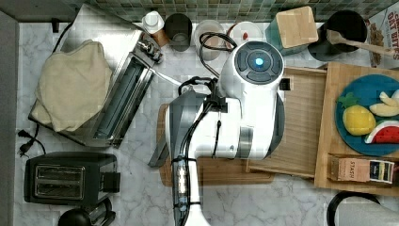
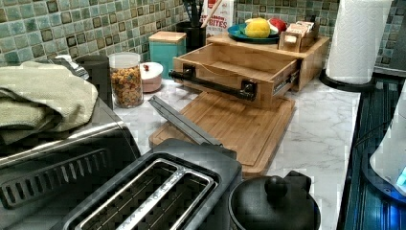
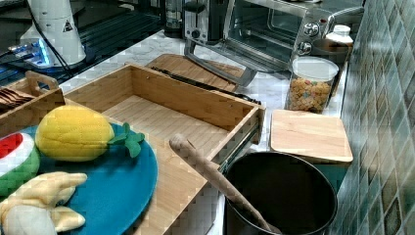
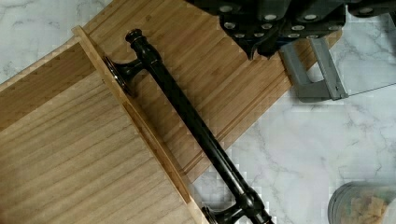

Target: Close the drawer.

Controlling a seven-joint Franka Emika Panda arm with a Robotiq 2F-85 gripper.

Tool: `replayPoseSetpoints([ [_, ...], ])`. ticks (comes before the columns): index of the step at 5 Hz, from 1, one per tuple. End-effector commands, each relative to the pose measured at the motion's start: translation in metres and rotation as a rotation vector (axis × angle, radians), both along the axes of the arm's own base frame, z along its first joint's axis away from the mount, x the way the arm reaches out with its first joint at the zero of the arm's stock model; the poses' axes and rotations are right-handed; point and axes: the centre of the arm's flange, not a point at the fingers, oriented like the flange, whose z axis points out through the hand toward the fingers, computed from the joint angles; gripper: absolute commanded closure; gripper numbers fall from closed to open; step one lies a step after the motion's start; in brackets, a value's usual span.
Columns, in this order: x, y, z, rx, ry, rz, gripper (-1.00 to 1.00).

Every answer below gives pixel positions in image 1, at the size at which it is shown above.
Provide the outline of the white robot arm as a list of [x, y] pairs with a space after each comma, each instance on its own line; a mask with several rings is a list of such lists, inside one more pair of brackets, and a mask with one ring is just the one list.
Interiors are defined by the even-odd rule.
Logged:
[[235, 47], [218, 78], [195, 76], [208, 94], [180, 91], [167, 107], [164, 142], [172, 181], [175, 226], [209, 226], [202, 212], [198, 159], [264, 159], [279, 146], [285, 112], [279, 95], [281, 53], [251, 40]]

